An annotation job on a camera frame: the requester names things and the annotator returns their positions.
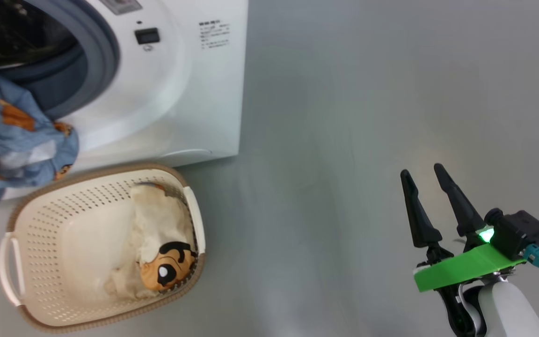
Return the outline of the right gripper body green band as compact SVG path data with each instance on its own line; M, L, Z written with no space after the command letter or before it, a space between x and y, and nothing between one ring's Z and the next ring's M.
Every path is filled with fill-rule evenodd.
M528 233L521 227L495 227L468 239L473 248L454 256L441 247L426 247L426 262L414 280L420 292L437 292L456 337L526 337L528 301L508 276L524 263Z

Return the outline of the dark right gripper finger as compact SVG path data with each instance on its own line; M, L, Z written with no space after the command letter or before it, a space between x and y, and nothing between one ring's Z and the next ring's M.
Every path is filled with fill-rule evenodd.
M457 221L456 232L458 235L466 237L485 228L486 223L444 166L441 163L436 163L434 171L441 189L447 194L451 203Z
M438 247L442 235L430 222L410 172L402 170L400 177L413 245L417 248Z

